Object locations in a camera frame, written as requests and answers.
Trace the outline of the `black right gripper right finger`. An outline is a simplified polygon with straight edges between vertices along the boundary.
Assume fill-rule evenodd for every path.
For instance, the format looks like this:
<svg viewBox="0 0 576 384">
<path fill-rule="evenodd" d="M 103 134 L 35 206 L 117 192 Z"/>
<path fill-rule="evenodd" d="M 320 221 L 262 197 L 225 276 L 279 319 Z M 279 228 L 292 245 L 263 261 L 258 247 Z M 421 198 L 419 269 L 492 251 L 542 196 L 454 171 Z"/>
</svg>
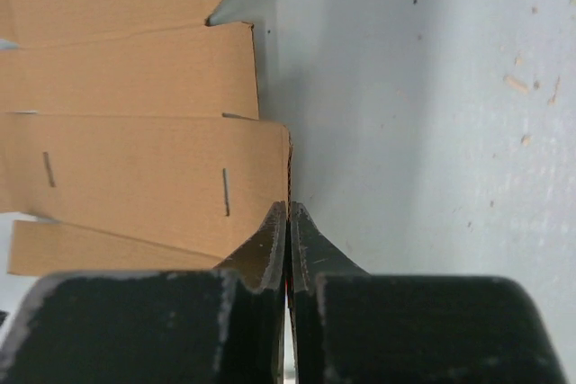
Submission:
<svg viewBox="0 0 576 384">
<path fill-rule="evenodd" d="M 515 281 L 370 274 L 298 202 L 287 240 L 298 382 L 565 382 L 536 305 Z"/>
</svg>

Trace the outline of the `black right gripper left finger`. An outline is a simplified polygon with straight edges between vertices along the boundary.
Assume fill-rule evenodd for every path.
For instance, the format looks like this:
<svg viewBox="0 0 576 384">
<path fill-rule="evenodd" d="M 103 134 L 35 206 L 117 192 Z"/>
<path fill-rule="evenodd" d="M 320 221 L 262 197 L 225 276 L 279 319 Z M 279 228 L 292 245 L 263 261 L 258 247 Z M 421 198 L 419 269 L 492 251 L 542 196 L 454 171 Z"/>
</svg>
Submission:
<svg viewBox="0 0 576 384">
<path fill-rule="evenodd" d="M 279 383 L 286 205 L 210 270 L 57 272 L 25 296 L 4 383 Z"/>
</svg>

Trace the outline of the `brown cardboard box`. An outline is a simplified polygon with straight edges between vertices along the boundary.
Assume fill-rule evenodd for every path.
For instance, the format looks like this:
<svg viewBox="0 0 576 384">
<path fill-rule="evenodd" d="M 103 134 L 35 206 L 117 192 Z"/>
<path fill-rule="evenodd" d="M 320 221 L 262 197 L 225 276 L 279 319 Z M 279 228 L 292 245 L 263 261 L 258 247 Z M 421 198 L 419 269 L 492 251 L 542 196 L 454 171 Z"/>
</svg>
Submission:
<svg viewBox="0 0 576 384">
<path fill-rule="evenodd" d="M 222 0 L 1 0 L 11 274 L 208 268 L 289 197 L 253 29 Z"/>
</svg>

